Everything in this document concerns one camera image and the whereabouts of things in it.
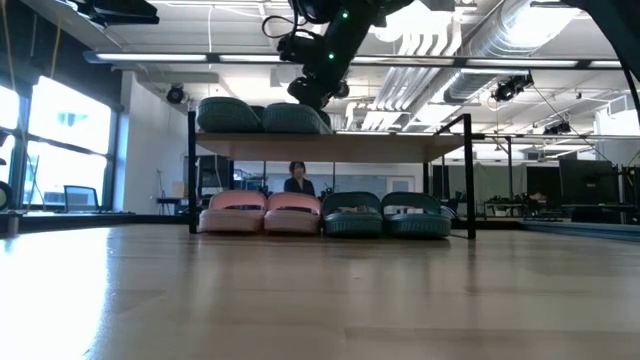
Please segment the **silver duct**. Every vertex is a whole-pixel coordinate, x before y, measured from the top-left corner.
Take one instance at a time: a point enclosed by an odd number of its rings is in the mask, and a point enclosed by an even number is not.
[[[531,7],[533,0],[506,0],[487,19],[458,55],[474,57],[527,57],[555,38],[577,14],[576,9]],[[463,104],[496,79],[492,74],[442,70],[409,107],[417,114],[428,102]]]

